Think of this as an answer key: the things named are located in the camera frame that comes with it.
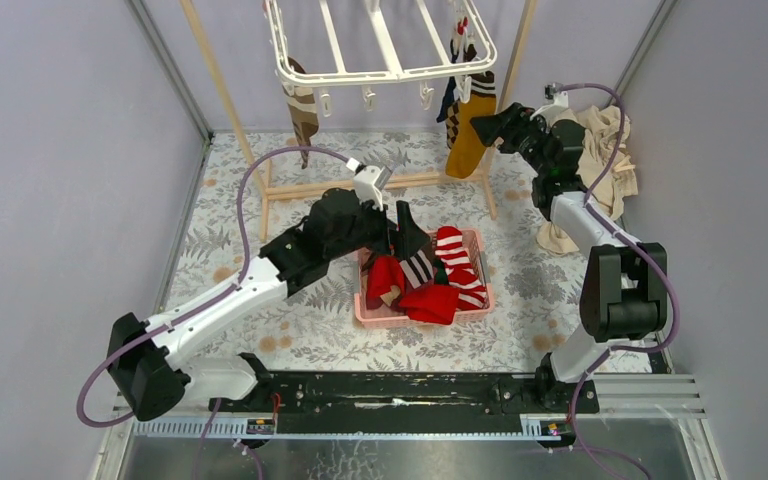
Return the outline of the red bear sock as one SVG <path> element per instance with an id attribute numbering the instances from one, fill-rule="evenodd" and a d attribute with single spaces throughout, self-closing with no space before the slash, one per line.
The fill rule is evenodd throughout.
<path id="1" fill-rule="evenodd" d="M 405 290 L 405 276 L 400 262 L 392 256 L 376 256 L 367 273 L 367 308 L 397 308 Z"/>

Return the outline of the red white striped sock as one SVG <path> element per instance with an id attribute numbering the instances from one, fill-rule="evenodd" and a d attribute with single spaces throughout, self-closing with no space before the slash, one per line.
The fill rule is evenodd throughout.
<path id="1" fill-rule="evenodd" d="M 442 263 L 448 285 L 458 290 L 458 309 L 483 309 L 488 299 L 487 289 L 472 266 L 464 243 L 464 234 L 452 226 L 442 226 L 436 232 L 434 255 Z"/>

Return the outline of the mustard brown cuffed sock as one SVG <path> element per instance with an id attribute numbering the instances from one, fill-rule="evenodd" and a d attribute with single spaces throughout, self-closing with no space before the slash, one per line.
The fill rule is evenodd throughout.
<path id="1" fill-rule="evenodd" d="M 480 164 L 486 147 L 481 143 L 470 121 L 477 117 L 495 113 L 497 107 L 496 79 L 492 70 L 476 73 L 471 80 L 468 101 L 457 98 L 458 135 L 454 146 L 449 149 L 445 174 L 449 177 L 465 179 Z"/>

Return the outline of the dark argyle sock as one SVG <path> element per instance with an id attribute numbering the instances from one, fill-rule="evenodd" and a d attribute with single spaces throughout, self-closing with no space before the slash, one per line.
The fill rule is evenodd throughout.
<path id="1" fill-rule="evenodd" d="M 465 53 L 463 54 L 463 60 L 465 62 L 472 61 L 475 56 L 477 55 L 477 50 L 474 46 L 474 42 L 468 41 L 466 44 L 466 47 L 464 47 Z M 460 53 L 458 53 L 454 40 L 450 41 L 450 53 L 451 53 L 451 60 L 454 62 L 458 60 L 460 57 Z M 455 99 L 455 78 L 450 77 L 446 86 L 446 90 L 443 96 L 443 100 L 441 102 L 441 107 L 439 114 L 437 116 L 436 121 L 438 123 L 443 123 L 446 128 L 446 146 L 447 148 L 451 149 L 455 141 L 457 139 L 458 135 L 458 102 Z"/>

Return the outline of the brown striped sock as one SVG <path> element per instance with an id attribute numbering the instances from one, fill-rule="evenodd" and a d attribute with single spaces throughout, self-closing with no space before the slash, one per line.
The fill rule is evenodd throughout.
<path id="1" fill-rule="evenodd" d="M 282 90 L 294 128 L 296 143 L 312 145 L 312 137 L 319 131 L 318 109 L 314 91 L 310 87 L 282 81 Z"/>

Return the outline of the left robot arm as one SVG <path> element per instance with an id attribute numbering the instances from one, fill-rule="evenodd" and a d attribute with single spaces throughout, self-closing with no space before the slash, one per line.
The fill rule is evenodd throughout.
<path id="1" fill-rule="evenodd" d="M 127 313 L 112 326 L 105 369 L 139 421 L 165 415 L 182 400 L 235 400 L 256 411 L 270 385 L 243 358 L 196 361 L 195 353 L 234 321 L 282 303 L 318 282 L 332 261 L 358 250 L 406 260 L 430 244 L 405 201 L 397 219 L 334 188 L 302 221 L 264 245 L 241 271 L 200 296 L 146 320 Z"/>

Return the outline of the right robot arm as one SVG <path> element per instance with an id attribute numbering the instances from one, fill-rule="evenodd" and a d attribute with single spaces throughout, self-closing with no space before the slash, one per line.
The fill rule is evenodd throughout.
<path id="1" fill-rule="evenodd" d="M 678 314 L 665 249 L 627 234 L 591 197 L 578 167 L 586 131 L 572 120 L 549 124 L 539 110 L 513 103 L 470 122 L 486 147 L 520 155 L 536 172 L 532 200 L 587 257 L 579 301 L 581 324 L 536 371 L 535 402 L 557 412 L 616 350 L 637 352 L 637 341 L 662 330 Z"/>

